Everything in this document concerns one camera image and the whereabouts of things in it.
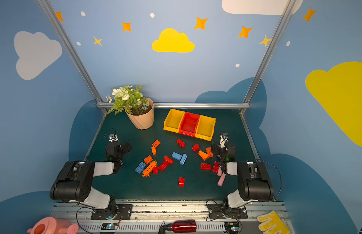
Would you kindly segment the orange lego brick right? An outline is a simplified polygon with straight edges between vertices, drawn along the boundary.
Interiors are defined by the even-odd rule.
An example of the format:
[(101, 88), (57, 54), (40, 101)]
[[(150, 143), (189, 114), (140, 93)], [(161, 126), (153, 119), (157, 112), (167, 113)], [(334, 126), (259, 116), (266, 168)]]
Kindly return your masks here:
[(206, 148), (206, 153), (209, 155), (210, 158), (212, 158), (214, 156), (212, 153), (211, 147)]

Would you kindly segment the long red lego brick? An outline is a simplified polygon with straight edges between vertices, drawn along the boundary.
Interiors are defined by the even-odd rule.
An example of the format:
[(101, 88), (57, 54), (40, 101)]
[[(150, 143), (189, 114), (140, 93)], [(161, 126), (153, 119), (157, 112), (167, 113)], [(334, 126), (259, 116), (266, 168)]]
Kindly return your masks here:
[(159, 166), (160, 171), (164, 171), (170, 164), (173, 164), (174, 161), (168, 156), (164, 156), (164, 162)]

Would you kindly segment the pink watering can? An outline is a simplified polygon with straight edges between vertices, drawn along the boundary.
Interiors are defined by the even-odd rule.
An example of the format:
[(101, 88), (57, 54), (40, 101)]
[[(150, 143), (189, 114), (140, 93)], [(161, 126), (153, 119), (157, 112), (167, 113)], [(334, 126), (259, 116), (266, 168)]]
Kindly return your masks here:
[(76, 234), (79, 230), (77, 224), (64, 219), (45, 217), (37, 222), (33, 228), (27, 230), (28, 234)]

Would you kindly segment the orange square lego brick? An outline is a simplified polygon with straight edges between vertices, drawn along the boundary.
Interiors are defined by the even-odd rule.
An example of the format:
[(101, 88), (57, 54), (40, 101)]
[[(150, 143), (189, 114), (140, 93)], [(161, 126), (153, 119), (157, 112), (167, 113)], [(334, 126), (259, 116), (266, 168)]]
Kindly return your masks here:
[(160, 146), (160, 141), (159, 140), (156, 140), (153, 144), (152, 144), (153, 147), (157, 148), (158, 146)]

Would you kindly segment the blue lego brick left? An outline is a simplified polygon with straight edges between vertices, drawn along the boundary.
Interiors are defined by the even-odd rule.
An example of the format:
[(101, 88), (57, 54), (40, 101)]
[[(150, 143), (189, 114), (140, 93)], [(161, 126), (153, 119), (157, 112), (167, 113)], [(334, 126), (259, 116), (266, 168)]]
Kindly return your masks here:
[(144, 169), (146, 168), (146, 166), (147, 166), (146, 163), (141, 162), (141, 163), (137, 166), (137, 168), (135, 169), (135, 171), (140, 174), (140, 173), (142, 173), (142, 172), (144, 171)]

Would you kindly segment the yellow bin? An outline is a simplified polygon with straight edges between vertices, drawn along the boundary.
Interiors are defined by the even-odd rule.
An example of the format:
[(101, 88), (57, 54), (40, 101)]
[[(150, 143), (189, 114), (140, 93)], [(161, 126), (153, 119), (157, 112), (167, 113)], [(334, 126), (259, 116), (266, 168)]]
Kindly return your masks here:
[(211, 141), (215, 131), (216, 119), (201, 115), (197, 125), (195, 138)]
[(163, 129), (165, 131), (179, 133), (181, 122), (185, 115), (184, 111), (170, 109), (165, 121)]

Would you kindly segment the small orange lego brick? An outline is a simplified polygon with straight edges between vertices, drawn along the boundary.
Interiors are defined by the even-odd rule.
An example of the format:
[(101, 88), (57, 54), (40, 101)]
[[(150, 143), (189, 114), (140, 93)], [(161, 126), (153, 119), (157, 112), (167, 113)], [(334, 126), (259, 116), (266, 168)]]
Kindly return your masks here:
[(157, 154), (156, 148), (152, 146), (151, 149), (152, 149), (152, 154), (155, 156)]

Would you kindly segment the left yellow bin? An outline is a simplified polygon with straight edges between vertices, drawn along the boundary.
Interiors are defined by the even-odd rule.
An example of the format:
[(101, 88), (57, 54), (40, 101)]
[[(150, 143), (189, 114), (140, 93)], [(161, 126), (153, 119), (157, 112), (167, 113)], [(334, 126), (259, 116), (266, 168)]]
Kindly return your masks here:
[(184, 111), (170, 109), (165, 121), (163, 129), (165, 131), (179, 133), (181, 122), (185, 115)]

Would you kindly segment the orange slope lego brick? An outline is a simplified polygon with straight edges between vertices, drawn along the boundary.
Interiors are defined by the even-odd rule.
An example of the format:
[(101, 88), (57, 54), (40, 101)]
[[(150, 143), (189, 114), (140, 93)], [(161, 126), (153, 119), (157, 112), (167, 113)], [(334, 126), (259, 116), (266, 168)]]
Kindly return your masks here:
[(198, 155), (199, 155), (204, 161), (206, 161), (207, 159), (210, 158), (210, 155), (209, 155), (209, 154), (207, 154), (207, 153), (205, 153), (205, 152), (203, 152), (203, 151), (201, 151), (201, 150), (198, 152)]

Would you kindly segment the red lego brick front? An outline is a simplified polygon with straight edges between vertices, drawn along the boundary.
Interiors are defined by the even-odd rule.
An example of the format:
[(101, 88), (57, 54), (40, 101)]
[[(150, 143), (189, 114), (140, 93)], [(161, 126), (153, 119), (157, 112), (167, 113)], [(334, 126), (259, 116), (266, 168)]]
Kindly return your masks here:
[(178, 185), (179, 185), (179, 187), (184, 187), (185, 186), (185, 178), (184, 177), (179, 178)]

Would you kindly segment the blue lego brick upright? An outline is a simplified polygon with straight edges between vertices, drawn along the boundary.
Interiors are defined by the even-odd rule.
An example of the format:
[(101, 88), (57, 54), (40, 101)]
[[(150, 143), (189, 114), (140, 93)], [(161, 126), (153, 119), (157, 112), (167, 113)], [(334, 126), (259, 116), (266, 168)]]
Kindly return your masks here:
[(180, 164), (181, 164), (181, 165), (184, 165), (185, 162), (186, 162), (186, 159), (187, 159), (187, 155), (186, 155), (186, 154), (183, 154), (182, 157), (181, 157), (181, 159), (180, 159)]

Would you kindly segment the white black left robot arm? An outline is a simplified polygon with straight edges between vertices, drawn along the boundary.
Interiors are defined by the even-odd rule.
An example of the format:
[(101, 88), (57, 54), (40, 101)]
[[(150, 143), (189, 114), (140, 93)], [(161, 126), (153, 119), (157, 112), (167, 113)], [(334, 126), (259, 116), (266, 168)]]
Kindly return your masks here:
[(50, 198), (115, 213), (117, 210), (115, 199), (93, 188), (93, 178), (116, 174), (123, 164), (122, 156), (131, 150), (129, 141), (124, 144), (112, 141), (106, 147), (106, 161), (66, 162), (52, 185)]

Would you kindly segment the light blue lego brick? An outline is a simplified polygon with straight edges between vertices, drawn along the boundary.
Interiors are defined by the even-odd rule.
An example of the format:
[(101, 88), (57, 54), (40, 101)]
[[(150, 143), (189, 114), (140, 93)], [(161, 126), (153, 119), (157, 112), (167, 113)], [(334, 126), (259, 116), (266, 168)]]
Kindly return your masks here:
[(178, 154), (178, 153), (176, 153), (176, 152), (173, 152), (172, 158), (180, 161), (180, 160), (182, 159), (182, 155), (180, 155), (180, 154)]

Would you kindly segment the red metallic bottle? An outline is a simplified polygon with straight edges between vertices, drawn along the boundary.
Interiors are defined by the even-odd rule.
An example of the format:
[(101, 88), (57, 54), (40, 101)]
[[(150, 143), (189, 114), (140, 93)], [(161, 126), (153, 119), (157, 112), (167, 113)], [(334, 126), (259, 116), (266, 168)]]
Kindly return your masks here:
[(158, 234), (165, 234), (165, 232), (179, 233), (195, 233), (197, 231), (195, 220), (181, 220), (169, 224), (163, 224), (159, 228)]

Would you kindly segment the circuit board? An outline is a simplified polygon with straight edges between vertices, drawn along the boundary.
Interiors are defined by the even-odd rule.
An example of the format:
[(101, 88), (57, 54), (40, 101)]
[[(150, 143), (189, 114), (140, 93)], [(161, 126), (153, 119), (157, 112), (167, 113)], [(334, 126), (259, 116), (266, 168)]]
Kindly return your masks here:
[(240, 224), (238, 222), (225, 222), (224, 223), (225, 234), (239, 234), (241, 231)]
[(117, 230), (119, 224), (117, 222), (114, 223), (103, 223), (101, 226), (102, 231), (108, 231), (108, 230)]

